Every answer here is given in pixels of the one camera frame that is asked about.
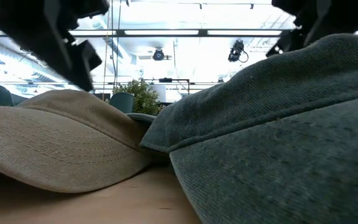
ceiling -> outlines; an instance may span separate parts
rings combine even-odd
[[[274,8],[271,0],[114,0],[103,16],[79,21],[80,30],[92,35],[97,29],[292,29],[294,17]],[[94,82],[113,82],[118,70],[119,82],[132,78],[189,78],[191,82],[216,82],[228,79],[242,68],[265,59],[276,38],[235,37],[121,37],[114,38],[124,58],[118,61],[102,37],[89,40],[103,60],[92,71]],[[246,63],[228,62],[229,51],[242,40],[249,59]],[[0,46],[38,63],[26,55],[8,37],[0,37]],[[150,58],[156,48],[163,49],[171,60],[156,62]]]

green plant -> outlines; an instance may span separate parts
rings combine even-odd
[[[132,80],[127,84],[118,84],[114,87],[114,93],[130,93],[135,97],[134,112],[157,115],[162,110],[158,105],[158,93],[154,91],[144,80]]]

